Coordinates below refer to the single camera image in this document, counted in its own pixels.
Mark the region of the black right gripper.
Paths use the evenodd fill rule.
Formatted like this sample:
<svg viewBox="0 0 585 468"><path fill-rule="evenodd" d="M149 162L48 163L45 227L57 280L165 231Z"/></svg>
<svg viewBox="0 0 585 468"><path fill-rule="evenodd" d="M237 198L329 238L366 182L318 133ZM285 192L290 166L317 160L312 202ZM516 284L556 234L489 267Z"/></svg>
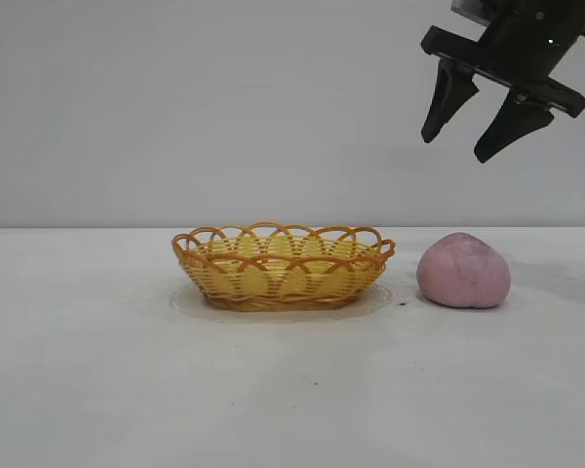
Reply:
<svg viewBox="0 0 585 468"><path fill-rule="evenodd" d="M478 91L474 73L510 90L479 138L480 163L518 139L549 126L551 106L572 118L585 97L550 77L585 30L585 1L453 1L451 10L486 29L477 41L432 26L422 50L442 59L434 95L421 129L430 143Z"/></svg>

